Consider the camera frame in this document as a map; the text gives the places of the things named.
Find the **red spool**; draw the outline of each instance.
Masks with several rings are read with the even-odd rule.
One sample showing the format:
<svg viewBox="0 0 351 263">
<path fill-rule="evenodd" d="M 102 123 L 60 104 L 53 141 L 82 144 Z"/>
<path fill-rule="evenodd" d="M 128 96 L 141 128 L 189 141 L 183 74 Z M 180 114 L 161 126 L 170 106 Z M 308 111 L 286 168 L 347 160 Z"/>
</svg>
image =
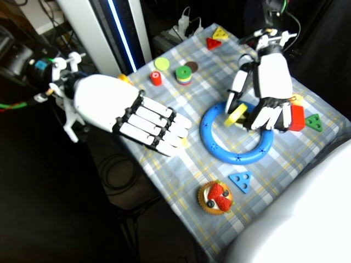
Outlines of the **red spool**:
<svg viewBox="0 0 351 263">
<path fill-rule="evenodd" d="M 158 71 L 152 71 L 150 78 L 153 85 L 159 86 L 162 84 L 161 74 Z"/>
</svg>

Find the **plaid tablecloth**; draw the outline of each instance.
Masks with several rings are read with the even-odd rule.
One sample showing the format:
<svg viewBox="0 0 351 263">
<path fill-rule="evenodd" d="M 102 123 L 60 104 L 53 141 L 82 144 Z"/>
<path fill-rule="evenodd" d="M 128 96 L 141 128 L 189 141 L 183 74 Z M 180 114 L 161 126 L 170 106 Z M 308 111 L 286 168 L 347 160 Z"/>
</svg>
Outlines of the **plaid tablecloth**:
<svg viewBox="0 0 351 263">
<path fill-rule="evenodd" d="M 306 127 L 302 132 L 275 133 L 273 147 L 260 161 L 250 165 L 223 163 L 205 149 L 199 125 L 203 114 L 215 103 L 227 99 L 238 70 L 238 58 L 244 53 L 256 55 L 249 47 L 237 45 L 237 38 L 230 35 L 221 47 L 209 51 L 206 38 L 211 37 L 218 25 L 203 30 L 175 48 L 163 54 L 171 66 L 162 72 L 163 84 L 154 86 L 149 80 L 155 70 L 153 61 L 129 76 L 146 96 L 170 106 L 188 117 L 193 126 L 189 130 L 188 146 L 177 157 L 165 157 L 148 150 L 128 139 L 127 147 L 139 161 L 150 180 L 160 190 L 173 211 L 203 247 L 211 261 L 221 262 L 224 248 L 268 206 L 285 187 L 327 145 L 350 136 L 351 123 L 319 96 L 293 79 L 293 90 L 305 99 L 305 116 L 318 113 L 323 132 Z M 177 83 L 175 70 L 187 61 L 196 61 L 199 70 L 193 74 L 192 83 Z M 251 89 L 243 101 L 257 104 Z M 237 127 L 226 128 L 225 115 L 219 116 L 213 125 L 214 137 L 222 147 L 234 152 L 247 152 L 259 141 L 256 132 L 246 132 Z M 251 171 L 253 176 L 248 194 L 242 193 L 228 175 Z M 209 215 L 199 206 L 199 188 L 212 180 L 224 181 L 232 190 L 235 204 L 231 211 L 221 216 Z"/>
</svg>

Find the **green triangle block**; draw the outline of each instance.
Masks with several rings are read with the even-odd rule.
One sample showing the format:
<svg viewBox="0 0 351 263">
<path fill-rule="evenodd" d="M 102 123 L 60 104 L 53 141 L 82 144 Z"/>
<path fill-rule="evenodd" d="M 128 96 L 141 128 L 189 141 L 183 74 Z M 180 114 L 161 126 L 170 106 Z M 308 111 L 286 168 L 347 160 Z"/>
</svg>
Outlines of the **green triangle block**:
<svg viewBox="0 0 351 263">
<path fill-rule="evenodd" d="M 318 114 L 313 114 L 312 116 L 309 116 L 308 118 L 305 119 L 305 123 L 307 127 L 310 127 L 317 132 L 322 132 L 322 123 L 320 122 L 320 118 Z"/>
</svg>

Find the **green cable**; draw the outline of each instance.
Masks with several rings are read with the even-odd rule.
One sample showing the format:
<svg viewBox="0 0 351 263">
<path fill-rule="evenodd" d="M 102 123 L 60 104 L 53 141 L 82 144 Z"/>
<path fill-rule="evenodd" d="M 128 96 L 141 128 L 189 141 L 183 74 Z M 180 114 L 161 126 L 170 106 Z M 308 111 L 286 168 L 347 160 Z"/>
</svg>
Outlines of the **green cable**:
<svg viewBox="0 0 351 263">
<path fill-rule="evenodd" d="M 281 7 L 281 12 L 280 12 L 281 14 L 285 11 L 286 7 L 287 7 L 287 0 L 284 0 L 283 6 Z"/>
<path fill-rule="evenodd" d="M 8 104 L 1 104 L 0 103 L 0 108 L 13 108 L 14 110 L 17 109 L 17 108 L 23 108 L 23 107 L 26 107 L 27 106 L 27 103 L 26 102 L 21 102 L 20 104 L 17 104 L 15 106 L 12 107 L 12 105 L 8 105 Z"/>
</svg>

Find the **red triangle block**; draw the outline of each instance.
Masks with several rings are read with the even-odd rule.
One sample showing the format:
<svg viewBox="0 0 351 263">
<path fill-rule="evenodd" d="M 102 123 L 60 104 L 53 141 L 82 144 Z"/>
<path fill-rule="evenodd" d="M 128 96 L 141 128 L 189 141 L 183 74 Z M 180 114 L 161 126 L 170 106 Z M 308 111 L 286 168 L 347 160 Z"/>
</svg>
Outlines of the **red triangle block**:
<svg viewBox="0 0 351 263">
<path fill-rule="evenodd" d="M 212 50 L 215 48 L 218 48 L 220 45 L 222 45 L 221 41 L 212 39 L 212 38 L 207 38 L 207 48 L 208 50 Z"/>
</svg>

